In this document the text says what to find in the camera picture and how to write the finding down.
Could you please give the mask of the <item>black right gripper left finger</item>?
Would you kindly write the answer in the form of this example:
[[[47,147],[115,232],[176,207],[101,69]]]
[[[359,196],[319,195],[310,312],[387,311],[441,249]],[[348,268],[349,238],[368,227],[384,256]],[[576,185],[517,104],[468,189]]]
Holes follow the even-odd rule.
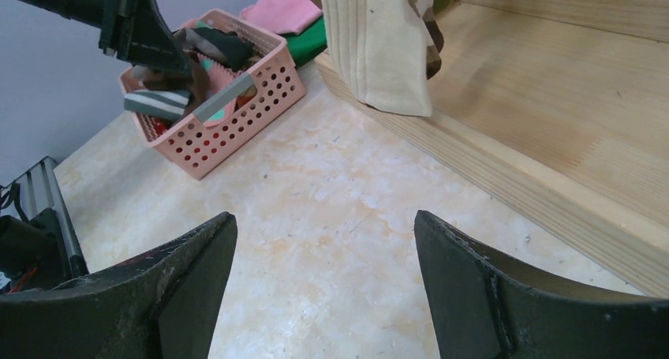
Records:
[[[50,290],[1,297],[4,358],[205,358],[237,244],[223,212]]]

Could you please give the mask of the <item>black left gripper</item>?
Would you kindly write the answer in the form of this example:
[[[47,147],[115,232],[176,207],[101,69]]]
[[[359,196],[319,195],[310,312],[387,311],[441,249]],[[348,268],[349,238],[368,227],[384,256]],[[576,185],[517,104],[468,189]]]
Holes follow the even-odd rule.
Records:
[[[17,0],[99,29],[99,48],[132,65],[190,74],[156,0]]]

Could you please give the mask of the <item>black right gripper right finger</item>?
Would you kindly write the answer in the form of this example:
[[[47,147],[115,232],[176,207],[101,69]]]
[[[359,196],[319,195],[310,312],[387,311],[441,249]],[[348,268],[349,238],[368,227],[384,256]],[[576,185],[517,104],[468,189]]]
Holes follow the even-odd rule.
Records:
[[[564,278],[429,211],[417,255],[443,358],[665,358],[668,302]]]

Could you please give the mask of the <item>cream brown block sock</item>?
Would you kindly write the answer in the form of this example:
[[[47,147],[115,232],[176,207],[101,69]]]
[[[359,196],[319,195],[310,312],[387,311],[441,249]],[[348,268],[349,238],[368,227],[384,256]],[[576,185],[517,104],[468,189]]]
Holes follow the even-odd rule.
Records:
[[[387,113],[432,114],[428,33],[409,0],[321,0],[335,69],[355,98]]]

